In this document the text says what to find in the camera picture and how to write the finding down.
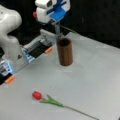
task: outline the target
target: black background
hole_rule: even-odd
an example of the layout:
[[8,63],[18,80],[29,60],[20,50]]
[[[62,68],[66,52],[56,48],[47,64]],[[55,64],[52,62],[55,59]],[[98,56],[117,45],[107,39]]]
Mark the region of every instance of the black background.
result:
[[[17,10],[23,19],[23,24],[15,34],[21,44],[30,42],[44,28],[54,32],[51,25],[40,25],[32,16],[35,11],[35,0],[0,0],[0,3],[10,9]],[[118,0],[71,0],[71,10],[61,24],[78,33],[120,47],[120,1]]]

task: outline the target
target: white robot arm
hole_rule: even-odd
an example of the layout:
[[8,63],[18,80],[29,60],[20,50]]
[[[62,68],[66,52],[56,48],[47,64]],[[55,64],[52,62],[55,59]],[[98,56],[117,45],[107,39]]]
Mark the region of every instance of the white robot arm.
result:
[[5,53],[3,59],[11,63],[14,72],[19,71],[27,64],[18,39],[8,35],[21,23],[22,19],[19,13],[0,5],[0,46]]
[[62,19],[70,9],[69,0],[36,0],[37,19],[41,23],[48,23],[51,19],[58,21]]

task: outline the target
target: green stem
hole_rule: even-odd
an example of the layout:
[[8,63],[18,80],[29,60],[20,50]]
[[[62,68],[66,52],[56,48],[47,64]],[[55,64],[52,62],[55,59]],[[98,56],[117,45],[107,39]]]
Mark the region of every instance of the green stem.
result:
[[68,108],[68,109],[70,109],[70,110],[73,110],[73,111],[75,111],[75,112],[78,112],[78,113],[80,113],[80,114],[83,114],[83,115],[85,115],[85,116],[87,116],[87,117],[90,117],[90,118],[92,118],[92,119],[99,120],[99,119],[96,118],[96,117],[93,117],[93,116],[91,116],[91,115],[88,115],[87,113],[84,113],[84,112],[82,112],[82,111],[76,110],[76,109],[74,109],[74,108],[72,108],[72,107],[69,107],[69,106],[64,106],[64,107],[65,107],[65,108]]

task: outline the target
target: table surface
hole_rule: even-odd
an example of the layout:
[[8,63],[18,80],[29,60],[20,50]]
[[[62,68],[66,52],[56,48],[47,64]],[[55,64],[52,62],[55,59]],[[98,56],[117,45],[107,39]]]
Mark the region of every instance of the table surface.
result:
[[32,98],[34,90],[49,94],[100,120],[120,117],[120,50],[69,33],[74,63],[59,65],[56,45],[0,86],[0,120],[93,120],[77,112],[43,104]]

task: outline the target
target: brown cup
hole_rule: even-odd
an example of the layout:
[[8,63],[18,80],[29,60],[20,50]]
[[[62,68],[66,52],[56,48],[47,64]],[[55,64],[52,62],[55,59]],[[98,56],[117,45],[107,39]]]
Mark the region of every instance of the brown cup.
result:
[[69,38],[62,38],[57,41],[59,62],[63,66],[73,63],[72,41]]

